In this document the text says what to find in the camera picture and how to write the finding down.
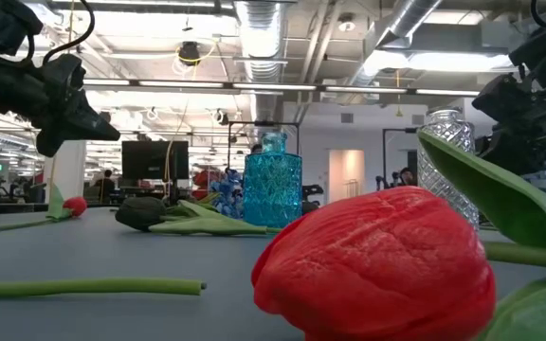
desk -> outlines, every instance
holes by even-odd
[[[0,215],[0,224],[44,213]],[[484,231],[486,240],[501,240]],[[134,232],[109,208],[81,219],[0,232],[0,280],[199,278],[201,296],[64,295],[0,300],[0,340],[301,341],[283,318],[252,303],[249,275],[267,237],[177,237]],[[546,269],[493,263],[498,296]]]

white column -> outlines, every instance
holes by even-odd
[[[54,165],[54,181],[63,198],[83,196],[83,174],[85,171],[85,141],[65,141],[55,158],[47,158],[44,166],[44,181],[49,184]],[[45,202],[49,203],[49,189],[45,190]]]

small red flower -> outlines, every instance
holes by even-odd
[[[324,206],[295,221],[252,272],[254,301],[308,341],[469,340],[495,285],[478,236],[415,187]]]
[[[63,207],[71,209],[71,216],[79,217],[87,209],[87,203],[85,202],[85,199],[83,199],[83,197],[75,197],[67,199],[64,202]]]

table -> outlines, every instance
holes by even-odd
[[[0,215],[0,224],[44,213]],[[485,240],[502,240],[483,231]],[[252,302],[249,275],[267,237],[179,237],[135,232],[109,208],[81,219],[0,232],[0,280],[198,278],[201,296],[63,295],[0,300],[0,340],[301,341],[302,333]],[[498,297],[546,269],[493,263]]]

computer monitor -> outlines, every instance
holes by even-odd
[[[121,168],[124,179],[164,179],[167,141],[123,141]],[[189,142],[174,141],[170,150],[170,178],[189,179]]]

